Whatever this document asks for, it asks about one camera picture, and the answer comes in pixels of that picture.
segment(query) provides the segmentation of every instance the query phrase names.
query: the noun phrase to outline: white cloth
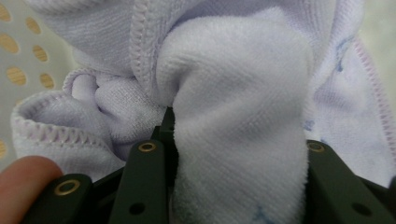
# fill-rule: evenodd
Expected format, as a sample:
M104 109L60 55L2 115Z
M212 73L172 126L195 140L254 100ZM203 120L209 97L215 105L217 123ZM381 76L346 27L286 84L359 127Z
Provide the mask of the white cloth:
M356 174L396 173L393 121L353 44L362 0L26 1L90 69L15 109L20 156L99 178L171 105L182 223L298 222L304 130Z

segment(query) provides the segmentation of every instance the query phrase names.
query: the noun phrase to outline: fingertip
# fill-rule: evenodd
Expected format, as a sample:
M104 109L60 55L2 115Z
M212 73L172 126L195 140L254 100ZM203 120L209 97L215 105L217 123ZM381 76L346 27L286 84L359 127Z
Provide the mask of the fingertip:
M21 222L40 192L61 175L54 161L39 156L23 157L9 165L0 174L2 223Z

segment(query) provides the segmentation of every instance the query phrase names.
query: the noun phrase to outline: brass grommet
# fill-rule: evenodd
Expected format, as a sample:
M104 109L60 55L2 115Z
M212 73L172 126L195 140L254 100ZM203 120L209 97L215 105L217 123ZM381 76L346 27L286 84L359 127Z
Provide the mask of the brass grommet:
M79 186L80 183L76 179L66 180L55 188L54 193L58 196L64 196L73 193L79 188Z
M308 143L309 150L314 152L324 152L324 146L318 143Z
M143 143L139 146L139 150L142 152L150 152L152 150L154 150L155 148L157 148L157 146L153 143Z

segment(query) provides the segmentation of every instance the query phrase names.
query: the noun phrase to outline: yellow dot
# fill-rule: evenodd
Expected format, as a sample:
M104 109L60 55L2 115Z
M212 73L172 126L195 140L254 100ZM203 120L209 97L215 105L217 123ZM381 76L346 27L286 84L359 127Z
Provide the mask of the yellow dot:
M7 147L6 144L0 139L0 159L6 156Z
M55 86L52 77L50 77L50 75L48 74L41 74L40 82L47 89L53 89L53 87Z
M31 30L33 33L37 35L41 34L40 26L38 25L37 21L35 21L35 19L28 17L26 18L25 23L27 28L29 28L29 30Z
M0 3L0 21L11 21L11 16L3 4Z
M47 57L46 51L44 51L40 46L35 45L33 47L33 54L37 57L41 62L46 62L49 58Z
M22 101L23 101L23 99L22 99L22 100L17 100L17 101L15 102L15 105L20 105L20 104L22 103Z
M16 85L26 84L26 75L18 67L10 67L7 69L8 79Z
M0 34L0 45L10 53L17 53L20 50L14 38L6 34Z

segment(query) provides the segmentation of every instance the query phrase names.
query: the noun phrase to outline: white surface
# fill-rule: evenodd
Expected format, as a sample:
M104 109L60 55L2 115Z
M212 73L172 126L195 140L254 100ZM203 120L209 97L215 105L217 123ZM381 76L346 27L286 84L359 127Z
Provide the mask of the white surface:
M34 13L27 9L21 0L0 0L0 4L7 7L11 14L11 21L0 21L0 34L7 33L14 37L20 45L16 54L5 52L0 48L0 140L7 146L7 154L0 159L0 170L15 159L11 145L9 129L9 114L17 101L35 93L45 90L37 81L37 72L56 74L51 76L55 83L54 89L60 89L63 78L69 70L76 65L71 60L70 49L60 41L44 25L40 24L42 33L32 34L26 27L24 20L32 17L39 22ZM366 16L361 27L361 38L366 48L372 55L377 71L384 82L389 101L396 118L396 1L395 0L368 0ZM49 55L45 63L36 61L31 48L38 44ZM12 84L6 75L6 70L11 65L20 67L27 76L23 86Z
M396 1L368 0L360 36L384 83L396 118Z

